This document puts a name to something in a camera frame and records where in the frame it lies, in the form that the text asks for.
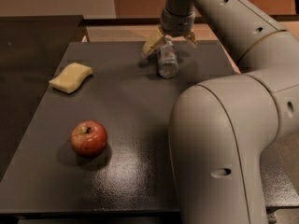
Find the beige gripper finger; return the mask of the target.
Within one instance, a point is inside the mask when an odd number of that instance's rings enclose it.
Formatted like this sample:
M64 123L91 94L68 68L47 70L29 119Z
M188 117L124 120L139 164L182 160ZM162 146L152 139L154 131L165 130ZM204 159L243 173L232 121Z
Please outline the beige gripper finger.
M165 43L165 34L161 26L155 28L155 30L147 38L143 48L142 54L145 58L149 57L153 51L158 49Z
M196 36L193 30L187 32L184 36L185 40L191 44L194 48L197 46Z

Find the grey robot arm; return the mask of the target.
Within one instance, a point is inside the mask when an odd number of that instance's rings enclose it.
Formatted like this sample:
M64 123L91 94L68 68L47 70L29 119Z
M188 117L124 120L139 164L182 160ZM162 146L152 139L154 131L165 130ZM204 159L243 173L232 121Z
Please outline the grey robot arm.
M144 55L167 35L193 42L196 14L241 72L191 86L171 112L182 223L268 224L260 156L298 129L298 40L248 0L166 0Z

